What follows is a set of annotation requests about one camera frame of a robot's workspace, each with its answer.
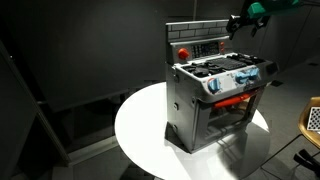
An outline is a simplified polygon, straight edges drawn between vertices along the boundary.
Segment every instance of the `chair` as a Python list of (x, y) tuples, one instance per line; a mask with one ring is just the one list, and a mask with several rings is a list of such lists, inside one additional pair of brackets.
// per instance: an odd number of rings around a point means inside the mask
[[(300, 118), (299, 118), (299, 122), (298, 122), (298, 128), (301, 133), (298, 134), (295, 138), (293, 138), (290, 142), (288, 142), (285, 146), (283, 146), (280, 150), (278, 150), (274, 155), (272, 155), (270, 158), (268, 158), (263, 164), (261, 164), (261, 166), (260, 166), (261, 169), (263, 169), (262, 168), (263, 165), (265, 165), (267, 162), (269, 162), (273, 157), (275, 157), (277, 154), (279, 154), (281, 151), (283, 151), (286, 147), (288, 147), (291, 143), (293, 143), (295, 140), (297, 140), (301, 136), (305, 137), (315, 147), (320, 149), (320, 134), (318, 134), (317, 132), (314, 132), (314, 131), (307, 130), (308, 119), (309, 119), (311, 107), (320, 107), (320, 97), (312, 97), (310, 99), (309, 103), (307, 104), (307, 106), (304, 108), (303, 112), (301, 113)], [(312, 158), (315, 157), (316, 155), (318, 155), (319, 153), (320, 152), (314, 154), (312, 156)], [(301, 161), (298, 163), (299, 164), (296, 167), (298, 167), (299, 165), (304, 166), (304, 163), (301, 163)]]

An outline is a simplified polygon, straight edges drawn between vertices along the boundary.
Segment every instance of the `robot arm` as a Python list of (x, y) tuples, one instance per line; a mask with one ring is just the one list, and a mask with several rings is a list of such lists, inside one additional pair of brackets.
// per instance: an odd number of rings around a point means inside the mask
[(245, 0), (239, 16), (231, 15), (227, 24), (230, 40), (242, 26), (254, 25), (251, 36), (265, 27), (271, 15), (300, 7), (300, 0)]

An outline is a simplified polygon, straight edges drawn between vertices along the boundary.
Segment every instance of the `oven door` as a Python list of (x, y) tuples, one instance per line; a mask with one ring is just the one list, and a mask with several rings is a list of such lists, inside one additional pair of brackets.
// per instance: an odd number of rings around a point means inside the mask
[(196, 104), (194, 150), (245, 129), (251, 122), (264, 88), (250, 90), (215, 103)]

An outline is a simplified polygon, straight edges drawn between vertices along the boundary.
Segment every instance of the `oven window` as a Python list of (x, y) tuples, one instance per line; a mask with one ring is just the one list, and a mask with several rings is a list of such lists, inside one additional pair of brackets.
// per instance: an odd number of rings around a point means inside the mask
[(209, 139), (217, 136), (222, 129), (245, 121), (247, 119), (246, 114), (248, 114), (247, 110), (249, 102), (250, 98), (237, 104), (212, 109), (205, 138)]

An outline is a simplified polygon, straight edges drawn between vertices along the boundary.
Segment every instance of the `dark background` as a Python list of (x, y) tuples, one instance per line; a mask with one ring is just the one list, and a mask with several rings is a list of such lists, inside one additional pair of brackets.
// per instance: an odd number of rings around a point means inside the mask
[[(194, 0), (1, 0), (0, 38), (36, 99), (47, 101), (49, 112), (59, 112), (52, 116), (67, 119), (72, 114), (70, 119), (90, 119), (97, 113), (91, 116), (85, 112), (90, 110), (88, 105), (82, 105), (99, 102), (101, 107), (104, 102), (100, 100), (107, 97), (165, 81), (165, 23), (228, 19), (230, 14), (239, 14), (243, 0), (196, 2), (194, 8)], [(252, 27), (239, 30), (234, 49), (278, 62), (282, 71), (314, 59), (320, 47), (319, 15), (318, 8), (303, 7), (272, 16), (254, 38), (250, 36)], [(0, 60), (0, 140), (4, 152), (0, 159), (1, 164), (8, 161), (8, 174), (35, 110), (4, 59)], [(53, 126), (59, 131), (63, 128), (55, 118), (52, 121), (58, 125)], [(99, 125), (99, 118), (63, 122), (83, 130), (89, 124)]]

